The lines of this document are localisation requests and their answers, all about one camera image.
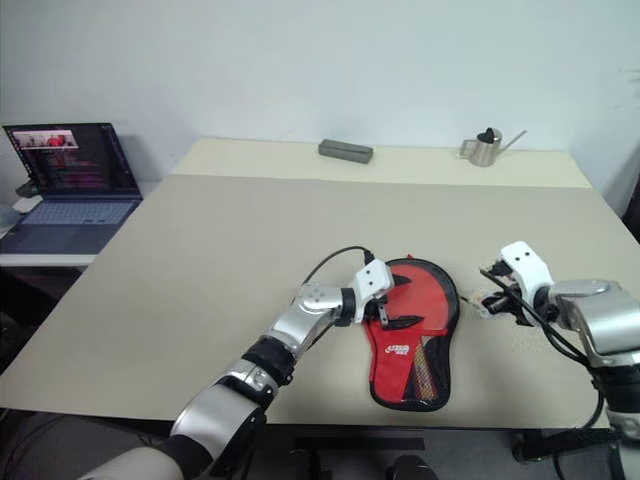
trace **laptop trackpad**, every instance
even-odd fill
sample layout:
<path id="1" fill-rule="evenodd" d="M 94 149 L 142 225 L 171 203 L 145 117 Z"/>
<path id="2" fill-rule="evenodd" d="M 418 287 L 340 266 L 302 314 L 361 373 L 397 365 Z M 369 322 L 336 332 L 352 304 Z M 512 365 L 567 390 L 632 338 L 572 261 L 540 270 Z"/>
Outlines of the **laptop trackpad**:
<path id="1" fill-rule="evenodd" d="M 3 239 L 4 253 L 65 253 L 66 247 L 78 232 L 77 227 L 18 227 Z"/>

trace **printed logo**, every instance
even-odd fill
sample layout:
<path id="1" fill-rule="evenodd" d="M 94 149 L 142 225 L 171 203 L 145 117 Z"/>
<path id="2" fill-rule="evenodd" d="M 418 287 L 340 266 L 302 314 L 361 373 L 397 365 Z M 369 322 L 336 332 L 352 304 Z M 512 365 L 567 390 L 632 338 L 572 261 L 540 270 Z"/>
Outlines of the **printed logo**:
<path id="1" fill-rule="evenodd" d="M 396 355 L 408 355 L 409 345 L 388 345 L 384 353 L 395 353 Z"/>

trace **floor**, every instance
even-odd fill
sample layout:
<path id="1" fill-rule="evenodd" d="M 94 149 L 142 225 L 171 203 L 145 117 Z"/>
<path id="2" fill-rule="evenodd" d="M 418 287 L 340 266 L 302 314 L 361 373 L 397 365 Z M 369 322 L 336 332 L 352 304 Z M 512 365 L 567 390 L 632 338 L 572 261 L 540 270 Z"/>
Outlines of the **floor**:
<path id="1" fill-rule="evenodd" d="M 14 452 L 12 471 L 2 476 L 4 480 L 78 478 L 126 450 L 140 447 L 149 440 L 154 443 L 160 441 L 78 417 L 38 413 L 22 421 L 16 415 L 11 413 L 2 423 L 3 429 L 12 430 L 9 438 L 2 442 L 2 468 L 6 466 L 9 454 Z M 308 478 L 308 458 L 300 450 L 304 445 L 307 448 L 315 445 L 321 470 L 332 473 L 322 474 L 322 479 L 384 480 L 385 471 L 393 461 L 407 454 L 421 456 L 440 480 L 558 478 L 549 460 L 526 465 L 515 462 L 511 456 L 508 432 L 389 429 L 382 433 L 368 434 L 366 430 L 356 433 L 359 436 L 354 441 L 353 431 L 328 432 L 314 427 L 271 426 L 258 442 L 243 480 Z M 378 442 L 376 450 L 372 451 L 367 437 L 390 442 Z M 398 439 L 413 439 L 404 443 L 414 445 L 400 445 Z M 21 443 L 14 449 L 16 440 Z M 411 450 L 416 447 L 416 441 L 424 443 L 424 450 Z M 610 478 L 605 448 L 565 455 L 561 458 L 561 465 L 568 480 Z M 243 477 L 242 470 L 234 478 Z"/>

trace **white wall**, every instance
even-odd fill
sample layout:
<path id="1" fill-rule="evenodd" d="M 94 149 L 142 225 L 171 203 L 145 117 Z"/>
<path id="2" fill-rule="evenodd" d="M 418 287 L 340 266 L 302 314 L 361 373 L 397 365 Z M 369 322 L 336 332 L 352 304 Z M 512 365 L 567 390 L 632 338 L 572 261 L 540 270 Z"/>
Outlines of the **white wall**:
<path id="1" fill-rule="evenodd" d="M 637 0 L 0 0 L 0 121 L 112 121 L 141 179 L 204 135 L 457 146 L 526 128 L 521 148 L 570 150 L 620 212 L 638 18 Z"/>

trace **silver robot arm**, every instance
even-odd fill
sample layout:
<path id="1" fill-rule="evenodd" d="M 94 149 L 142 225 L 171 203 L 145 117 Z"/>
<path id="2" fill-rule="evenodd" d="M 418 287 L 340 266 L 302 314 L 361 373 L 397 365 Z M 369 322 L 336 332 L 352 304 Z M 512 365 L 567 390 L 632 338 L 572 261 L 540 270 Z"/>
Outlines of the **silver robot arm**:
<path id="1" fill-rule="evenodd" d="M 304 353 L 332 325 L 362 322 L 367 304 L 393 286 L 381 260 L 365 265 L 348 288 L 303 285 L 264 335 L 184 408 L 167 441 L 126 452 L 81 479 L 188 480 L 209 468 L 214 475 L 228 474 Z"/>
<path id="2" fill-rule="evenodd" d="M 493 268 L 511 278 L 522 300 L 541 317 L 577 332 L 594 386 L 607 402 L 606 414 L 621 437 L 621 458 L 628 479 L 640 478 L 640 303 L 617 282 L 577 280 L 555 283 L 547 265 L 525 242 L 501 251 Z M 493 304 L 504 306 L 504 297 Z M 524 311 L 533 326 L 540 326 Z"/>

